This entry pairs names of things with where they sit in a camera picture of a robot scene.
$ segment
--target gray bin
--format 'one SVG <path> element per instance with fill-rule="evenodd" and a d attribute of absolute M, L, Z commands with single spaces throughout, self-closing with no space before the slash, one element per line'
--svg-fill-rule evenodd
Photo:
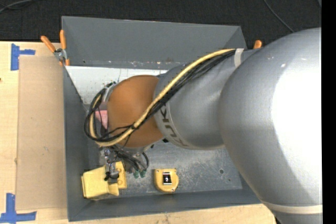
<path fill-rule="evenodd" d="M 71 67 L 80 67 L 83 76 L 90 74 L 85 70 L 96 67 L 169 70 L 221 48 L 246 48 L 239 26 L 64 16 L 62 29 Z M 87 86 L 94 83 L 87 77 L 86 86 L 78 85 L 67 68 L 63 78 L 69 221 L 260 203 L 225 148 L 191 151 L 163 142 L 147 151 L 150 167 L 144 178 L 127 174 L 128 188 L 120 196 L 85 199 L 80 176 L 100 162 L 97 144 L 83 131 L 87 104 L 78 89 L 90 91 Z M 156 168 L 177 169 L 180 186 L 174 194 L 155 189 L 152 171 Z"/>

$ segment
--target cardboard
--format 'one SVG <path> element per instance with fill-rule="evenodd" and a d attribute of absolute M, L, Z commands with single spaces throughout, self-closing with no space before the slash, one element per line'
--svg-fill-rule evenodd
<path fill-rule="evenodd" d="M 20 56 L 16 209 L 66 208 L 62 67 Z"/>

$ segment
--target yellow object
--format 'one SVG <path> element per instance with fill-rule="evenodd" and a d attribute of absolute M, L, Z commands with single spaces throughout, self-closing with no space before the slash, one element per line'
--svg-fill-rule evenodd
<path fill-rule="evenodd" d="M 118 196 L 119 189 L 127 188 L 126 172 L 122 162 L 117 162 L 115 168 L 119 172 L 117 183 L 109 183 L 104 180 L 106 177 L 106 166 L 85 172 L 81 177 L 84 197 L 92 199 L 105 194 Z"/>
<path fill-rule="evenodd" d="M 154 183 L 158 190 L 164 193 L 173 193 L 179 184 L 176 169 L 155 169 Z"/>

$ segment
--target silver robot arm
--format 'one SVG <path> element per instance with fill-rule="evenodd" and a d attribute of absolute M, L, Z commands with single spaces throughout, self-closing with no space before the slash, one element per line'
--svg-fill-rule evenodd
<path fill-rule="evenodd" d="M 180 69 L 167 72 L 155 94 Z M 281 224 L 322 223 L 321 28 L 236 51 L 154 117 L 176 146 L 226 147 Z"/>

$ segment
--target yellow cable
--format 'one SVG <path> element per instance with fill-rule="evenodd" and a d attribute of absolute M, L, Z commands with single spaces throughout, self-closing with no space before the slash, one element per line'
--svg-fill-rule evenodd
<path fill-rule="evenodd" d="M 121 136 L 119 136 L 118 138 L 116 138 L 113 141 L 108 141 L 108 142 L 98 142 L 95 141 L 98 145 L 100 146 L 113 146 L 117 143 L 119 143 L 120 141 L 122 141 L 123 139 L 125 139 L 127 136 L 129 136 L 130 134 L 133 133 L 133 131 L 146 119 L 148 113 L 151 111 L 151 109 L 154 107 L 154 105 L 159 102 L 165 95 L 166 93 L 177 83 L 177 81 L 182 78 L 187 72 L 189 72 L 191 69 L 193 69 L 195 66 L 197 66 L 198 64 L 200 64 L 201 62 L 204 62 L 208 59 L 211 59 L 215 56 L 218 55 L 222 55 L 226 52 L 232 51 L 235 49 L 223 49 L 223 50 L 218 50 L 215 52 L 212 52 L 208 55 L 205 55 L 201 58 L 199 58 L 198 60 L 192 62 L 191 64 L 189 64 L 186 68 L 184 68 L 179 74 L 177 74 L 177 76 L 157 95 L 157 97 L 154 99 L 154 101 L 147 107 L 147 109 L 145 110 L 145 112 L 141 115 L 141 117 L 133 124 L 132 127 L 128 128 L 125 133 L 123 133 Z M 91 119 L 90 122 L 90 129 L 92 127 L 93 130 L 93 120 Z"/>

